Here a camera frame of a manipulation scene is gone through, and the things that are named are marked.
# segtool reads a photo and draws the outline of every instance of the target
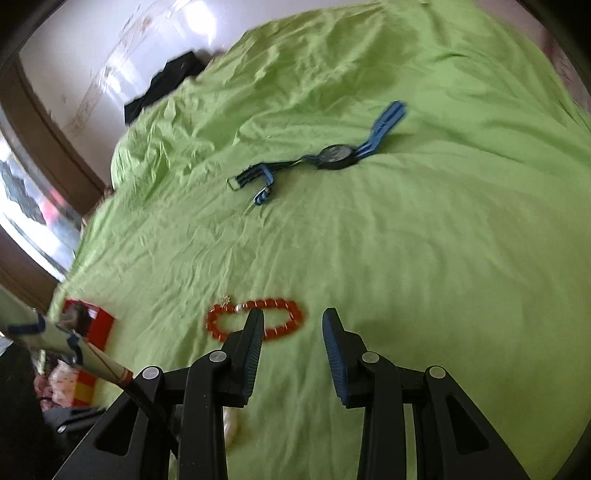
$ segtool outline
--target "metal screw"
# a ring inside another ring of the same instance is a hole
[[[153,380],[159,375],[160,372],[156,367],[148,367],[142,372],[142,377],[144,377],[146,380]]]
[[[379,355],[375,352],[365,352],[361,355],[361,360],[363,360],[366,364],[375,364],[379,360]]]
[[[226,352],[222,352],[221,350],[216,350],[209,354],[209,359],[216,364],[223,362],[227,357]]]
[[[429,369],[429,375],[431,375],[433,378],[443,378],[445,377],[445,370],[441,367],[431,367]]]

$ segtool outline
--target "watch face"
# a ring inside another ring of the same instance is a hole
[[[322,163],[334,163],[344,160],[353,154],[353,148],[348,145],[331,145],[326,147],[318,158]]]

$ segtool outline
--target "red bead bracelet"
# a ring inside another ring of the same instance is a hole
[[[265,309],[285,309],[290,314],[290,319],[287,320],[283,325],[265,329],[264,341],[273,340],[275,338],[283,337],[295,332],[301,325],[304,315],[298,308],[297,303],[293,300],[285,299],[265,299],[265,300],[248,300],[246,303],[239,303],[234,305],[229,297],[224,298],[222,304],[216,303],[211,310],[207,313],[207,320],[205,328],[212,336],[220,342],[225,342],[228,338],[228,332],[221,331],[217,325],[217,319],[222,313],[240,313],[244,310],[253,308]]]

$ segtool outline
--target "bed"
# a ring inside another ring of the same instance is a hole
[[[262,207],[260,184],[226,185],[361,143],[394,100],[407,117],[358,165],[282,172]],[[543,53],[471,2],[274,21],[130,127],[51,315],[100,305],[109,355],[168,371],[219,348],[205,317],[225,295],[297,301],[302,328],[263,345],[230,478],[355,477],[362,412],[340,405],[321,334],[336,307],[397,365],[444,366],[547,480],[591,417],[590,163],[590,118]]]

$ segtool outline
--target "wrinkled fabric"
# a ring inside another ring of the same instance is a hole
[[[359,164],[282,171],[263,207],[262,181],[227,187],[260,161],[360,144],[394,100],[407,117]],[[304,326],[263,345],[230,478],[355,477],[363,412],[340,405],[321,333],[336,307],[397,365],[444,366],[550,479],[591,417],[590,125],[535,45],[462,0],[271,22],[121,139],[117,193],[53,315],[64,296],[100,305],[118,319],[107,353],[139,372],[218,348],[204,323],[224,295],[297,301]],[[99,385],[95,402],[118,394]]]

